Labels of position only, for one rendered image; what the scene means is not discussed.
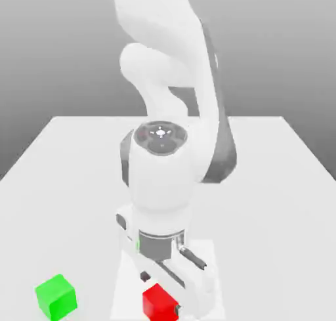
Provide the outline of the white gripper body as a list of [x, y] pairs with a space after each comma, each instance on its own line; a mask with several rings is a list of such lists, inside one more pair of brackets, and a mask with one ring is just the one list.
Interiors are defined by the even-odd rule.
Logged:
[[155, 262], [133, 250], [131, 258], [139, 272], [146, 272], [179, 303], [213, 305], [215, 303], [215, 271], [198, 268], [193, 262], [172, 250], [171, 257]]

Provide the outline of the small red cube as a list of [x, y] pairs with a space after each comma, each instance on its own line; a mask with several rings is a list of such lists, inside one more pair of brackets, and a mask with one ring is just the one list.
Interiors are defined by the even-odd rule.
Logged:
[[177, 321], [175, 307], [178, 305], [159, 284], [142, 293], [142, 309], [150, 321]]

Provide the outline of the small green cube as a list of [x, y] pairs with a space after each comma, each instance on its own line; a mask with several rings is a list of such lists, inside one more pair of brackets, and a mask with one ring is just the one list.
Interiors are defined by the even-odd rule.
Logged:
[[59, 321], [77, 308], [75, 288], [57, 274], [35, 288], [39, 308], [49, 321]]

